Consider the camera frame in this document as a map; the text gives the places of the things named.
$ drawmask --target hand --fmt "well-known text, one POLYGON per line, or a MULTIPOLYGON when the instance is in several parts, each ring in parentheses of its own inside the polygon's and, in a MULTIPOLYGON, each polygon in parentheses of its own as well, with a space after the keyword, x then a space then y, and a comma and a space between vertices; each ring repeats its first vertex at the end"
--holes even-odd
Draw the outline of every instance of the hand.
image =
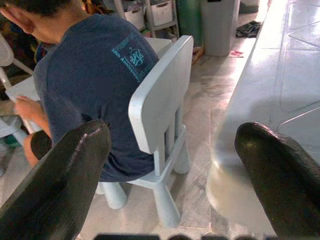
POLYGON ((15 111, 25 120, 34 120, 45 114, 42 106, 26 96, 17 96, 15 103, 15 111))

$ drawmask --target marble floor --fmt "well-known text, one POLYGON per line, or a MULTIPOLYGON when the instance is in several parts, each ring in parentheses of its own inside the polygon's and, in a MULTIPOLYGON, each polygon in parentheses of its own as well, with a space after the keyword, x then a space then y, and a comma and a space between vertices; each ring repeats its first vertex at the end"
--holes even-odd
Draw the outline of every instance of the marble floor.
MULTIPOLYGON (((260 0, 259 13, 242 14, 239 26, 251 20, 263 21, 267 0, 260 0)), ((108 207, 103 195, 95 195, 79 240, 91 240, 99 233, 154 234, 162 240, 184 234, 197 240, 203 235, 220 235, 229 239, 254 236, 246 227, 219 216, 206 196, 208 169, 219 122, 239 80, 255 38, 236 39, 234 50, 244 52, 243 58, 203 56, 192 66, 190 85, 185 96, 184 124, 191 158, 188 174, 173 173, 168 181, 172 197, 181 212, 177 228, 167 229, 158 221, 153 193, 150 189, 125 183, 127 204, 120 210, 108 207)), ((0 177, 0 204, 10 196, 30 171, 21 147, 8 152, 6 173, 0 177)))

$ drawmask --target gray trash can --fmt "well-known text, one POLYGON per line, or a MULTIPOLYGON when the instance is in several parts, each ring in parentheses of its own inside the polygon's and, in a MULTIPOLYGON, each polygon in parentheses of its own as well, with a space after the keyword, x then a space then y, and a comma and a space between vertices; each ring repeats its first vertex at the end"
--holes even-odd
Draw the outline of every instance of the gray trash can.
POLYGON ((202 0, 205 55, 229 55, 236 38, 240 0, 202 0))

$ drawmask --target navy blue t-shirt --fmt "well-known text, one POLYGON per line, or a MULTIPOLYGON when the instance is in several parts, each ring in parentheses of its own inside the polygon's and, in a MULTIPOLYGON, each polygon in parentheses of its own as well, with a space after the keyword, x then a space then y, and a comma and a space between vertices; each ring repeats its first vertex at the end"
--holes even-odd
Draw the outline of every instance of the navy blue t-shirt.
POLYGON ((139 150, 128 106, 157 61, 144 37, 120 17, 93 15, 70 27, 33 75, 53 146, 66 132, 103 120, 112 147, 100 180, 125 182, 151 172, 153 155, 139 150))

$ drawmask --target boy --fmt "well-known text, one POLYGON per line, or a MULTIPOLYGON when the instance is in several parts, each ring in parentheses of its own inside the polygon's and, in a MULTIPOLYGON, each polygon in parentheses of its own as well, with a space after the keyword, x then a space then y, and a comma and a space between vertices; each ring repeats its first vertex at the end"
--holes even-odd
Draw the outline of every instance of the boy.
POLYGON ((103 120, 112 148, 100 181, 132 181, 151 172, 153 156, 139 150, 128 106, 158 59, 135 27, 120 17, 89 15, 81 0, 0 0, 0 12, 55 44, 33 74, 43 108, 25 96, 16 102, 17 113, 43 129, 24 142, 29 163, 34 166, 69 130, 103 120))

